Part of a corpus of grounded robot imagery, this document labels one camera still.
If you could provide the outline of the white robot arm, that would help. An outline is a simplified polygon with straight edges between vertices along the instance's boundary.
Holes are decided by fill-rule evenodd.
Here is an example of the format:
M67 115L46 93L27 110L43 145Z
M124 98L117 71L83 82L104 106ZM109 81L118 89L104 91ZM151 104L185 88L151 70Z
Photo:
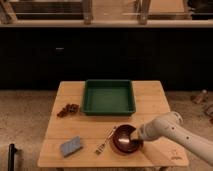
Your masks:
M183 118L178 112L164 113L141 124L137 129L138 139L155 141L165 137L213 166L213 141L188 131L182 127L182 123Z

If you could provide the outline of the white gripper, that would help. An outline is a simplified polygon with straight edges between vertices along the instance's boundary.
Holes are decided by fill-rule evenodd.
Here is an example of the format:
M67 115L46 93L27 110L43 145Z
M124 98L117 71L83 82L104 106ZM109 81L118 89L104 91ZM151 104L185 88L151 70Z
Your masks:
M154 141L157 139L155 127L152 122L144 123L136 127L132 137L140 141Z

